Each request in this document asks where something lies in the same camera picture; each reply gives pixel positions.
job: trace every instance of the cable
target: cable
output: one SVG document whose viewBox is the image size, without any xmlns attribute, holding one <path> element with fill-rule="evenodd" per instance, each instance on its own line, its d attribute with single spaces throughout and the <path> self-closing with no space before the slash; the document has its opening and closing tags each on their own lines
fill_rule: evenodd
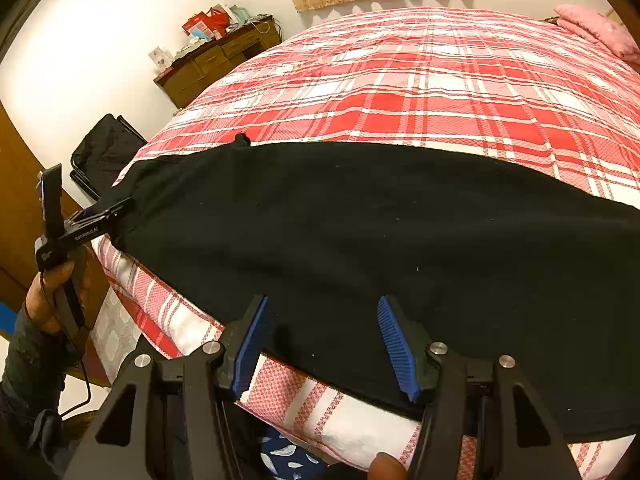
<svg viewBox="0 0 640 480">
<path fill-rule="evenodd" d="M 278 36 L 280 36 L 280 40 L 282 40 L 282 25 L 280 24 L 279 20 L 276 20 L 276 18 L 273 19 L 273 23 L 276 24 L 276 31 L 278 33 Z"/>
<path fill-rule="evenodd" d="M 257 30 L 258 32 L 260 32 L 260 34 L 267 34 L 270 30 L 271 30 L 271 23 L 267 23 L 267 30 L 265 30 L 264 32 L 261 31 L 258 26 L 256 25 L 256 23 L 265 23 L 265 22 L 260 22 L 260 21 L 249 21 L 249 23 L 251 23 L 254 27 L 255 30 Z"/>
<path fill-rule="evenodd" d="M 47 304 L 49 305 L 49 308 L 53 312 L 53 315 L 56 317 L 56 320 L 58 321 L 58 324 L 60 325 L 60 330 L 62 330 L 62 332 L 64 333 L 65 337 L 73 345 L 73 347 L 76 350 L 76 352 L 78 354 L 80 354 L 80 367 L 82 368 L 82 375 L 84 376 L 84 383 L 86 384 L 86 400 L 84 400 L 83 402 L 80 402 L 79 404 L 76 404 L 72 408 L 69 408 L 68 410 L 66 410 L 65 413 L 60 415 L 60 418 L 63 418 L 65 415 L 68 415 L 69 413 L 74 412 L 78 408 L 82 408 L 83 406 L 85 406 L 89 402 L 91 402 L 91 385 L 89 384 L 89 377 L 86 374 L 86 368 L 84 368 L 84 363 L 82 362 L 82 352 L 79 351 L 78 347 L 76 346 L 76 343 L 69 337 L 69 334 L 66 333 L 62 323 L 60 323 L 60 318 L 58 317 L 58 306 L 56 305 L 55 294 L 52 293 L 53 305 L 49 301 L 49 297 L 47 296 L 47 292 L 46 292 L 46 290 L 44 288 L 44 276 L 43 276 L 43 274 L 44 274 L 43 272 L 40 273 L 40 289 L 42 290 L 42 293 L 44 294 L 44 297 L 47 300 Z"/>
</svg>

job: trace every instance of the metal screw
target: metal screw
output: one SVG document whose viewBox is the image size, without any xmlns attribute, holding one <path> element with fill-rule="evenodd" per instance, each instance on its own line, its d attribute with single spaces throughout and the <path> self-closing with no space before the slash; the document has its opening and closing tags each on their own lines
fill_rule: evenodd
<svg viewBox="0 0 640 480">
<path fill-rule="evenodd" d="M 209 341 L 202 345 L 202 351 L 205 354 L 216 354 L 220 351 L 220 343 L 217 341 Z"/>
<path fill-rule="evenodd" d="M 449 347 L 441 341 L 433 342 L 429 345 L 432 354 L 444 355 L 449 351 Z"/>
<path fill-rule="evenodd" d="M 151 362 L 151 356 L 149 354 L 140 354 L 133 362 L 138 368 L 144 368 Z"/>
<path fill-rule="evenodd" d="M 498 362 L 502 368 L 513 368 L 516 365 L 516 359 L 510 355 L 501 355 Z"/>
</svg>

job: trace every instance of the wooden dresser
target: wooden dresser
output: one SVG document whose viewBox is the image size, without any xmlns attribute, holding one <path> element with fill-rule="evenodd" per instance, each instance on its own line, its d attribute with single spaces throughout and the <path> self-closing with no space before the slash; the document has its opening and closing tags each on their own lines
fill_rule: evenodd
<svg viewBox="0 0 640 480">
<path fill-rule="evenodd" d="M 255 27 L 248 23 L 176 59 L 154 82 L 178 108 L 184 108 L 236 66 L 280 42 L 273 17 L 267 16 Z"/>
</svg>

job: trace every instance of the finger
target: finger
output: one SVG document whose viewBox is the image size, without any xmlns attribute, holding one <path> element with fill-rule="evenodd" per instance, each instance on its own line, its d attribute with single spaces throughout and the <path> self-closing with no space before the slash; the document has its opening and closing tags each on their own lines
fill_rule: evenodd
<svg viewBox="0 0 640 480">
<path fill-rule="evenodd" d="M 89 274 L 89 269 L 87 267 L 85 267 L 84 276 L 82 277 L 82 288 L 91 288 L 91 274 Z"/>
<path fill-rule="evenodd" d="M 97 260 L 98 256 L 95 254 L 94 250 L 91 247 L 84 246 L 86 249 L 86 260 L 87 262 L 92 262 L 93 260 Z"/>
<path fill-rule="evenodd" d="M 78 299 L 80 300 L 80 305 L 85 308 L 89 303 L 89 291 L 86 289 L 81 290 L 80 294 L 78 294 Z"/>
<path fill-rule="evenodd" d="M 47 270 L 42 277 L 45 291 L 47 293 L 53 292 L 65 283 L 74 272 L 74 266 L 75 263 L 73 263 L 73 261 L 68 261 L 57 266 L 55 269 Z"/>
<path fill-rule="evenodd" d="M 380 452 L 369 466 L 367 480 L 404 480 L 404 466 L 391 455 Z"/>
</svg>

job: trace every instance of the pink pillow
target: pink pillow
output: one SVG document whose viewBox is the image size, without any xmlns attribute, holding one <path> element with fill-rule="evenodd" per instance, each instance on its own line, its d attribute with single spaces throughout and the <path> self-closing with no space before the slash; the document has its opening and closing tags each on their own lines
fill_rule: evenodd
<svg viewBox="0 0 640 480">
<path fill-rule="evenodd" d="M 600 43 L 600 40 L 596 38 L 593 34 L 590 34 L 588 30 L 583 29 L 580 25 L 576 25 L 574 22 L 570 22 L 564 18 L 558 18 L 556 21 L 556 25 L 562 27 L 569 32 L 577 34 L 581 38 L 591 42 L 591 43 Z"/>
<path fill-rule="evenodd" d="M 554 10 L 562 18 L 580 25 L 598 38 L 618 57 L 640 52 L 636 42 L 626 30 L 595 10 L 569 4 L 558 5 Z"/>
</svg>

